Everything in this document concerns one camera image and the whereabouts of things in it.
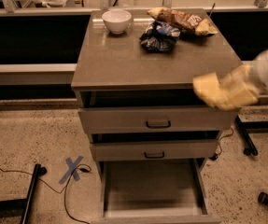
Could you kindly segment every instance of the drawer handle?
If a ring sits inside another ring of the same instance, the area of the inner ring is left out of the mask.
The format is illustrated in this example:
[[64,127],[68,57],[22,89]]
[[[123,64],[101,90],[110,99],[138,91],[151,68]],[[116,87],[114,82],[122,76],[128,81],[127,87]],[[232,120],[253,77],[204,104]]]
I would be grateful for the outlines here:
[[162,155],[153,155],[153,154],[148,154],[147,152],[144,152],[144,156],[146,159],[163,159],[164,158],[164,152],[162,152]]
[[168,120],[168,123],[166,125],[150,125],[148,121],[146,121],[146,126],[149,129],[166,129],[171,127],[171,121]]

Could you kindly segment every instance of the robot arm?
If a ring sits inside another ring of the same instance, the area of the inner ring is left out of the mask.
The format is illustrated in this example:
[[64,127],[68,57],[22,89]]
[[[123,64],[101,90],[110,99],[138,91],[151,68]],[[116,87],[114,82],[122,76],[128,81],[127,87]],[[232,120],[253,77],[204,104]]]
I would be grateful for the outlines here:
[[268,50],[251,64],[240,65],[223,79],[216,73],[193,79],[195,93],[209,106],[232,110],[258,102],[260,94],[268,94]]

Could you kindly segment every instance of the floor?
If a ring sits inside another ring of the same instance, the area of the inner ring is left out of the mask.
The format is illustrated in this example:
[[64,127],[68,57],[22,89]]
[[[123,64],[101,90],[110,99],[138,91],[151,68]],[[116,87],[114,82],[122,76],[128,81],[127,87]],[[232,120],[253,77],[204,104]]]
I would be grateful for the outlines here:
[[[268,105],[242,108],[240,117],[268,120]],[[234,124],[232,127],[233,135],[220,141],[219,158],[208,160],[202,171],[211,214],[221,217],[224,224],[267,224],[268,207],[257,199],[261,191],[268,193],[268,133],[251,135],[259,155],[248,157]],[[0,101],[0,167],[31,173],[40,163],[48,170],[41,179],[61,191],[67,183],[63,177],[69,171],[68,162],[90,165],[90,173],[78,171],[78,181],[71,178],[65,200],[73,217],[91,222],[101,216],[101,181],[88,145],[75,100]],[[26,174],[0,171],[0,201],[24,198],[30,180]],[[19,220],[0,218],[0,224]],[[78,222],[66,214],[64,193],[39,182],[29,223]]]

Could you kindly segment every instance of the drawer cabinet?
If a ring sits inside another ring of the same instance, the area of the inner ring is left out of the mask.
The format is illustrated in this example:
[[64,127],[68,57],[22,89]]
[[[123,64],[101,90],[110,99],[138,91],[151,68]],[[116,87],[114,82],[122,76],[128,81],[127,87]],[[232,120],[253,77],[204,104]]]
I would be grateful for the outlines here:
[[[94,11],[72,88],[102,180],[101,218],[93,224],[217,224],[200,170],[238,110],[207,106],[192,78],[227,75],[241,64],[221,33],[178,40],[170,53],[147,53],[139,37],[151,23],[132,11],[131,26],[111,35]],[[201,9],[186,10],[209,17]]]

